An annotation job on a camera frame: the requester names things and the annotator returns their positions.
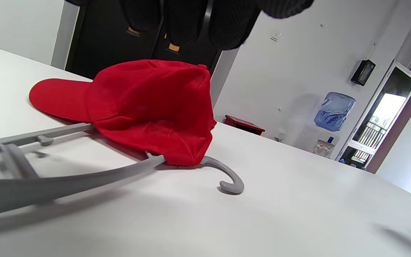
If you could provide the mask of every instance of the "water bottle label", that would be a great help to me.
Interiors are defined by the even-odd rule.
[[[324,120],[326,121],[326,124],[331,124],[338,121],[339,119],[342,119],[345,116],[347,116],[347,114],[333,114],[327,116]]]

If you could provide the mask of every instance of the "door frame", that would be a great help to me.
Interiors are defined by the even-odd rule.
[[[407,67],[405,67],[404,65],[402,65],[400,62],[398,62],[396,59],[394,59],[391,62],[390,67],[388,68],[388,70],[385,73],[385,76],[383,76],[383,79],[380,81],[379,86],[377,87],[377,89],[375,89],[374,94],[372,95],[372,98],[370,98],[369,103],[367,104],[366,108],[364,109],[364,112],[361,114],[361,117],[359,118],[359,120],[357,121],[356,125],[354,126],[352,132],[349,134],[349,136],[347,137],[347,140],[345,141],[344,145],[342,146],[342,148],[339,151],[339,154],[336,157],[336,161],[339,161],[340,158],[342,157],[342,155],[344,154],[345,150],[351,145],[354,144],[354,134],[356,133],[356,131],[359,129],[359,127],[362,125],[362,123],[364,122],[364,120],[367,117],[367,114],[369,113],[370,109],[372,108],[372,106],[374,105],[375,101],[377,100],[378,95],[381,93],[381,91],[383,90],[383,87],[386,85],[388,79],[390,78],[391,74],[393,73],[393,70],[395,68],[400,69],[402,72],[404,72],[406,75],[408,75],[411,78],[411,70],[409,70]],[[394,123],[396,122],[397,118],[399,117],[399,115],[401,114],[402,110],[404,109],[405,105],[407,104],[407,102],[409,101],[411,97],[411,90],[410,93],[408,94],[406,100],[404,101],[404,104],[402,105],[402,107],[399,109],[399,111],[396,114],[396,118],[391,122],[390,126],[388,127],[388,129],[386,130],[385,135],[383,135],[383,138],[381,139],[381,143],[380,145],[377,147],[377,150],[375,150],[375,152],[378,151],[378,149],[380,148],[380,146],[382,145],[383,141],[385,141],[386,136],[388,135],[389,131],[391,130],[391,128],[393,127]],[[372,160],[372,158],[374,157],[375,154],[372,154],[370,156],[370,158],[367,160],[366,164],[364,165],[364,167],[367,167],[367,165],[370,163],[370,161]]]

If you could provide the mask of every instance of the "black cabinet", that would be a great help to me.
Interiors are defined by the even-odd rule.
[[[111,65],[160,59],[204,64],[212,72],[221,53],[201,38],[178,52],[169,44],[164,24],[158,30],[135,34],[129,30],[118,0],[93,0],[80,8],[66,70],[93,79]]]

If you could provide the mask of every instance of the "water jug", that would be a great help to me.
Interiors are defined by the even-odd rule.
[[[315,124],[329,131],[339,131],[356,100],[341,93],[329,92],[315,116]]]

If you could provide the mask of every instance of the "orange tag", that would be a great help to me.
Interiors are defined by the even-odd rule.
[[[169,49],[174,52],[178,52],[180,50],[180,46],[176,46],[176,45],[169,43]]]

